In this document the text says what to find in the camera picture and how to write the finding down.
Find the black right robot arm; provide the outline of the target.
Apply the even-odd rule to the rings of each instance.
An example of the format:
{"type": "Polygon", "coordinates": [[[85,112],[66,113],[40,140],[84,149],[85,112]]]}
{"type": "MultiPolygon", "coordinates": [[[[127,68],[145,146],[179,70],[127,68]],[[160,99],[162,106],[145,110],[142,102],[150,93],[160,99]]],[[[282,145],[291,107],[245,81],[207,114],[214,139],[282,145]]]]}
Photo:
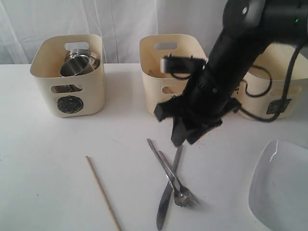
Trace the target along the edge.
{"type": "Polygon", "coordinates": [[[257,57],[275,42],[295,45],[281,97],[284,104],[296,58],[308,42],[305,0],[229,0],[207,60],[172,54],[161,58],[163,73],[187,82],[181,95],[154,109],[158,121],[173,119],[174,146],[196,143],[219,127],[226,114],[244,110],[232,94],[257,57]]]}

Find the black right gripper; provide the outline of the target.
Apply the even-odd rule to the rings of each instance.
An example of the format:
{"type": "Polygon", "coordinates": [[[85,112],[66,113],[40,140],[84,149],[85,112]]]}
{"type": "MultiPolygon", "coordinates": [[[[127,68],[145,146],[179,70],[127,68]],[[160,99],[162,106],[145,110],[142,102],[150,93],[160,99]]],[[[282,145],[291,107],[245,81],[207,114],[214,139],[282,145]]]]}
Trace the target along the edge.
{"type": "Polygon", "coordinates": [[[210,71],[204,70],[191,76],[181,95],[158,103],[154,115],[160,122],[173,119],[171,141],[174,146],[181,146],[185,140],[196,143],[220,127],[227,113],[239,108],[239,101],[223,91],[210,71]]]}

